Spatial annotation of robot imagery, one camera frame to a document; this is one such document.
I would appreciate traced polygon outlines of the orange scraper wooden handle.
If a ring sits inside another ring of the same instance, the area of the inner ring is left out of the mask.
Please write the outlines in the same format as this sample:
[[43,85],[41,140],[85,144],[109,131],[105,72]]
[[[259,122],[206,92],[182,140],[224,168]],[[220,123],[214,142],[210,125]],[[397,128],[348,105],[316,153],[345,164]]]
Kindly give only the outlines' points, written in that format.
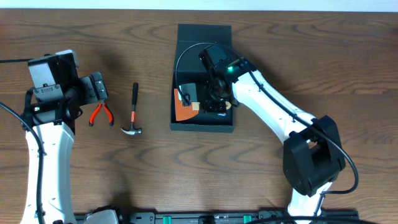
[[176,121],[188,121],[193,119],[216,119],[224,116],[217,116],[217,113],[205,113],[200,109],[200,103],[192,103],[190,106],[183,106],[180,101],[182,92],[179,88],[174,88],[174,111]]

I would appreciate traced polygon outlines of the small claw hammer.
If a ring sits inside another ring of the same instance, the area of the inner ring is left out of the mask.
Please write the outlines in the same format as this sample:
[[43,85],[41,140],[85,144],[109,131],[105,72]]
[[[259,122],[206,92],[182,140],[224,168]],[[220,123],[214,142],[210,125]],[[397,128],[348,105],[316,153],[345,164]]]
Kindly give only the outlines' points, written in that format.
[[136,135],[142,134],[142,129],[135,127],[138,89],[139,89],[138,82],[134,82],[133,86],[132,86],[132,111],[131,111],[131,125],[130,125],[130,128],[129,129],[121,128],[121,130],[125,134],[130,135],[130,136],[136,136]]

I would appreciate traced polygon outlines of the dark green box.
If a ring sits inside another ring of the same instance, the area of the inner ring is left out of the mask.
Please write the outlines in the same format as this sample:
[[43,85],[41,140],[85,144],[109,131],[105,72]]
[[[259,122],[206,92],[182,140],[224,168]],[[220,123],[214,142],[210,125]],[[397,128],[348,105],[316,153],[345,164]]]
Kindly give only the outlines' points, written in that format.
[[202,131],[213,133],[231,133],[234,130],[234,109],[218,115],[199,112],[186,120],[177,120],[178,98],[177,86],[203,81],[206,70],[200,61],[199,53],[209,42],[232,46],[231,26],[179,24],[177,46],[173,71],[177,78],[172,79],[170,103],[170,129],[172,131]]

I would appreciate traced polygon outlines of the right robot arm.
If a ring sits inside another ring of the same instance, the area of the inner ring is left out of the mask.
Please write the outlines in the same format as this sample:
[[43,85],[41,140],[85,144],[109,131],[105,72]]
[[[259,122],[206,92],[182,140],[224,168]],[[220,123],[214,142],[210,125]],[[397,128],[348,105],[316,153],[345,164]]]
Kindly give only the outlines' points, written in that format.
[[247,106],[283,145],[284,175],[293,188],[290,216],[319,216],[325,195],[346,167],[336,123],[316,118],[275,90],[233,49],[210,42],[184,49],[175,62],[175,120],[212,123]]

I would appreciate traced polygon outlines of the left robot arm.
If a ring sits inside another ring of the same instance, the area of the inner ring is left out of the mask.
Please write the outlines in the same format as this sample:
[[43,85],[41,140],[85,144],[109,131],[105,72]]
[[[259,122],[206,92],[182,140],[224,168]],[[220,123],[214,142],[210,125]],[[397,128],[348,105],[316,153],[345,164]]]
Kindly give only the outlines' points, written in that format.
[[70,158],[74,131],[65,122],[49,121],[27,131],[29,176],[21,223],[83,223],[73,212],[70,190]]

